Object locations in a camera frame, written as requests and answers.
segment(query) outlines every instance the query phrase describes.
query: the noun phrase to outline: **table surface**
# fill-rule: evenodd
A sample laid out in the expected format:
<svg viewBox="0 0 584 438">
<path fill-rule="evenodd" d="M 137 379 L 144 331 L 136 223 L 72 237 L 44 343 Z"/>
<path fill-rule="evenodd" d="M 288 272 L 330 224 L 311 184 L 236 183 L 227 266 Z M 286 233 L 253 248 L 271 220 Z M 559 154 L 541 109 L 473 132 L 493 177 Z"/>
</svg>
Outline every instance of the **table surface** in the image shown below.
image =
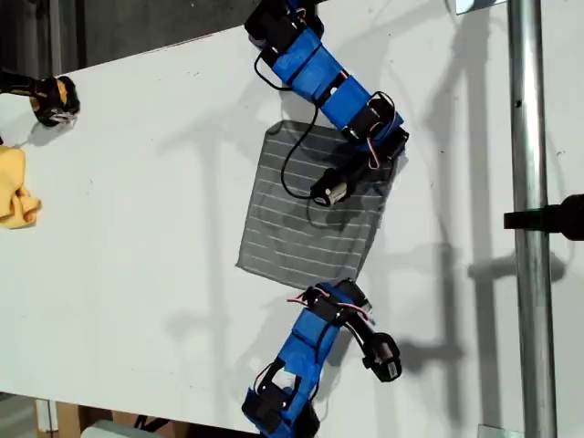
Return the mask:
<svg viewBox="0 0 584 438">
<path fill-rule="evenodd" d="M 581 2 L 544 2 L 550 202 L 582 192 Z M 335 0 L 324 43 L 412 134 L 360 275 L 402 378 L 380 384 L 343 337 L 324 369 L 319 436 L 456 438 L 522 430 L 506 7 Z M 242 27 L 71 74 L 73 130 L 34 127 L 3 97 L 26 151 L 37 226 L 0 233 L 0 391 L 253 431 L 246 387 L 277 354 L 295 291 L 235 267 L 262 139 L 309 121 L 252 69 Z M 319 124 L 326 125 L 325 120 Z M 584 433 L 584 255 L 552 237 L 562 437 Z"/>
</svg>

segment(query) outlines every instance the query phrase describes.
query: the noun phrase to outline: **wire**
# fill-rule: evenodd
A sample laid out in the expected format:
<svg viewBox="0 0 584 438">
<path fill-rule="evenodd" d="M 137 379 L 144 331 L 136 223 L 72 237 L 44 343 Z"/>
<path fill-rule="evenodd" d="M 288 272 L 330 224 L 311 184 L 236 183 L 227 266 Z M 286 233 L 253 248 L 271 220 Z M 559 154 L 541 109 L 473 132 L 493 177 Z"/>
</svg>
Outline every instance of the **wire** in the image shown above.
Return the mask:
<svg viewBox="0 0 584 438">
<path fill-rule="evenodd" d="M 300 146 L 302 144 L 302 141 L 304 141 L 305 138 L 309 135 L 309 133 L 312 131 L 312 128 L 314 128 L 314 125 L 317 122 L 318 111 L 319 111 L 318 106 L 315 105 L 314 106 L 314 117 L 312 118 L 312 121 L 308 125 L 307 130 L 304 131 L 304 133 L 300 136 L 298 141 L 294 144 L 294 146 L 292 146 L 292 149 L 290 150 L 290 152 L 286 156 L 286 159 L 284 160 L 284 163 L 282 164 L 282 171 L 280 172 L 280 181 L 282 182 L 282 187 L 284 187 L 284 190 L 286 190 L 286 193 L 288 193 L 290 196 L 292 196 L 293 198 L 296 198 L 296 199 L 308 200 L 308 199 L 312 199 L 312 196 L 290 192 L 290 189 L 288 189 L 288 186 L 286 185 L 286 181 L 284 181 L 284 175 L 286 173 L 286 166 L 287 166 L 288 162 L 290 161 L 290 157 L 292 157 L 292 154 L 296 151 L 296 149 L 298 149 L 298 146 Z"/>
<path fill-rule="evenodd" d="M 263 370 L 260 371 L 260 373 L 255 376 L 255 380 L 254 380 L 254 392 L 257 393 L 257 382 L 259 381 L 259 378 L 262 377 L 264 375 L 264 373 L 266 373 L 266 371 L 274 364 L 274 362 L 270 363 L 267 367 L 265 367 Z"/>
<path fill-rule="evenodd" d="M 264 82 L 265 82 L 267 85 L 269 85 L 271 88 L 273 88 L 273 89 L 276 89 L 276 90 L 278 90 L 278 91 L 291 91 L 291 90 L 292 90 L 292 88 L 290 88 L 290 87 L 278 87 L 278 86 L 274 85 L 272 82 L 270 82 L 270 81 L 268 80 L 268 78 L 266 78 L 264 75 L 262 75 L 262 74 L 259 72 L 259 69 L 257 68 L 257 64 L 259 63 L 259 60 L 261 59 L 261 57 L 262 57 L 262 53 L 260 52 L 260 54 L 259 54 L 259 55 L 257 56 L 257 58 L 255 59 L 255 63 L 254 63 L 254 70 L 255 70 L 255 73 L 256 73 L 256 74 L 257 74 L 257 75 L 258 75 L 258 76 L 259 76 L 259 77 L 260 77 L 260 78 L 261 78 L 261 79 L 262 79 L 262 80 L 263 80 L 263 81 L 264 81 Z"/>
</svg>

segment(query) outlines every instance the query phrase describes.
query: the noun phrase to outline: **striped cloth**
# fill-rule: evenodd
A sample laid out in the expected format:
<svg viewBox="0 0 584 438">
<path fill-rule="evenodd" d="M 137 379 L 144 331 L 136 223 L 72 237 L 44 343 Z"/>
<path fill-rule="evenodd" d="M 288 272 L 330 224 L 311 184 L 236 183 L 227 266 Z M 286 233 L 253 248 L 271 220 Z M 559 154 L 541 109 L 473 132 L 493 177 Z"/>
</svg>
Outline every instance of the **striped cloth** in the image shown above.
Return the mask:
<svg viewBox="0 0 584 438">
<path fill-rule="evenodd" d="M 391 168 L 375 172 L 347 201 L 326 208 L 290 197 L 280 169 L 306 123 L 282 121 L 266 132 L 247 210 L 237 266 L 305 289 L 320 281 L 357 279 L 370 250 L 390 190 Z M 329 167 L 339 167 L 353 147 L 333 129 L 315 126 L 286 169 L 288 188 L 308 194 Z"/>
</svg>

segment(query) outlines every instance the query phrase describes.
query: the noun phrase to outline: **metal pole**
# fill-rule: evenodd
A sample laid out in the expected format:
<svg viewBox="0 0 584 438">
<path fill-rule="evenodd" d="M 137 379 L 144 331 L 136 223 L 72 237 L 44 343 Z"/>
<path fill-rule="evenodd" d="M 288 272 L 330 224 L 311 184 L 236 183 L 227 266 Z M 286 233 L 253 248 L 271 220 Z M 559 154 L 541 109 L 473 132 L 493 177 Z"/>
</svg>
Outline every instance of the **metal pole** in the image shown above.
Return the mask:
<svg viewBox="0 0 584 438">
<path fill-rule="evenodd" d="M 509 0 L 516 211 L 548 203 L 540 0 Z M 526 438 L 556 438 L 556 377 L 548 236 L 516 231 Z"/>
</svg>

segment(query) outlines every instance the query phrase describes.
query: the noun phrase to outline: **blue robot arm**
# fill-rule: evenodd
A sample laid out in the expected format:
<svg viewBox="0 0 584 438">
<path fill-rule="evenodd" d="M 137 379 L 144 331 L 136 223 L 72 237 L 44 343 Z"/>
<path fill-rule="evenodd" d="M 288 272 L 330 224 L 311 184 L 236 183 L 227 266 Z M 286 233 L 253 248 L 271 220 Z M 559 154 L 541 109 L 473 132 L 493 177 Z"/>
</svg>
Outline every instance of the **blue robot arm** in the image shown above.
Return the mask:
<svg viewBox="0 0 584 438">
<path fill-rule="evenodd" d="M 318 391 L 325 359 L 343 326 L 358 340 L 365 367 L 373 369 L 381 381 L 394 381 L 402 374 L 400 352 L 393 339 L 385 333 L 374 333 L 356 310 L 367 308 L 369 302 L 351 280 L 336 286 L 322 283 L 310 287 L 302 300 L 307 307 L 260 383 L 249 389 L 242 406 L 247 418 L 270 438 L 316 434 L 319 423 L 310 402 Z M 280 388 L 273 382 L 281 370 L 295 376 L 292 387 Z"/>
<path fill-rule="evenodd" d="M 333 178 L 335 181 L 315 184 L 317 189 L 324 187 L 324 193 L 314 187 L 311 191 L 310 198 L 315 202 L 332 205 L 347 199 L 350 188 L 368 169 L 378 169 L 382 162 L 394 160 L 403 151 L 409 134 L 400 128 L 403 119 L 392 99 L 382 91 L 369 93 L 322 45 L 324 26 L 315 11 L 310 0 L 264 0 L 245 23 L 245 29 L 261 48 L 255 62 L 258 75 L 272 88 L 293 90 L 312 102 L 316 108 L 314 120 L 321 110 L 355 146 L 359 171 L 350 176 L 340 172 L 336 180 Z M 259 73 L 260 59 L 287 84 L 286 88 L 275 86 Z M 373 165 L 369 157 L 363 160 L 359 152 L 370 153 Z M 282 182 L 287 189 L 284 178 Z M 339 193 L 331 187 L 335 183 L 344 183 L 349 189 Z M 331 198 L 327 192 L 339 195 Z"/>
</svg>

